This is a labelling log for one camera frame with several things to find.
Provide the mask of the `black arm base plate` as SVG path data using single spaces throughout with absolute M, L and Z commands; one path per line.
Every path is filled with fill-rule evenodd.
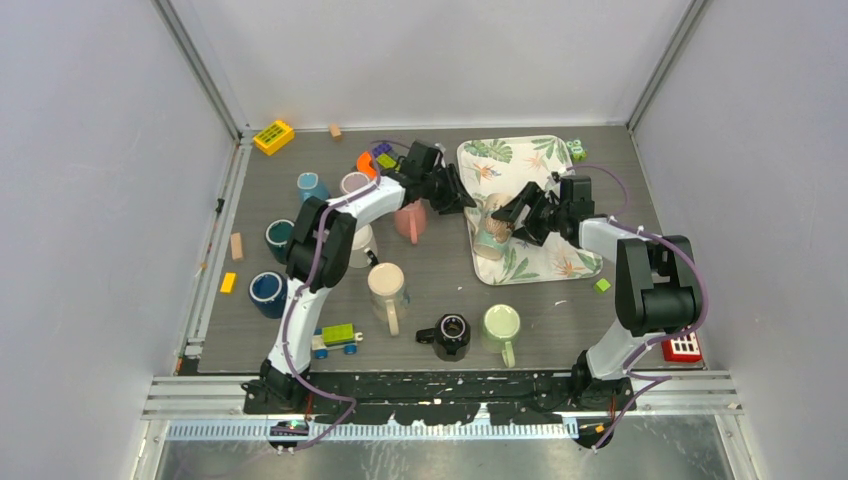
M 323 424 L 468 424 L 483 413 L 494 425 L 553 424 L 572 412 L 609 421 L 634 393 L 628 379 L 593 381 L 580 390 L 557 371 L 317 372 L 305 378 L 326 394 L 274 374 L 242 383 L 245 412 L 307 414 Z

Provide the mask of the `beige floral mug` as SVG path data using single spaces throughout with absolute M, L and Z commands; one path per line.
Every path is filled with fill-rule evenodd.
M 513 224 L 497 220 L 493 214 L 512 199 L 508 194 L 493 193 L 477 201 L 479 219 L 472 222 L 472 250 L 477 256 L 492 261 L 503 258 L 512 236 Z

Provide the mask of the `light green mug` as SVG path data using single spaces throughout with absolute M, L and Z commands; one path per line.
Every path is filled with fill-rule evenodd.
M 506 304 L 493 305 L 484 313 L 480 328 L 484 349 L 499 354 L 507 368 L 515 367 L 514 347 L 521 330 L 518 312 Z

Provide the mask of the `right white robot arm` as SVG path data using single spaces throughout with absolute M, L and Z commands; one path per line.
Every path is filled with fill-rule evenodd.
M 556 233 L 579 250 L 614 264 L 616 318 L 602 339 L 571 369 L 569 392 L 584 410 L 596 410 L 624 386 L 648 349 L 697 328 L 708 311 L 703 278 L 691 241 L 629 227 L 596 212 L 592 181 L 554 174 L 557 191 L 528 183 L 491 218 L 512 227 L 515 238 L 537 246 Z

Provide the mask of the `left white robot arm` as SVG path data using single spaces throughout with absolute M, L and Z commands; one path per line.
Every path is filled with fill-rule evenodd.
M 347 273 L 355 233 L 418 200 L 440 215 L 461 213 L 473 199 L 443 149 L 414 141 L 396 168 L 378 170 L 366 186 L 341 197 L 302 204 L 286 248 L 287 299 L 277 337 L 259 377 L 243 384 L 249 399 L 298 412 L 311 390 L 304 375 L 321 309 Z

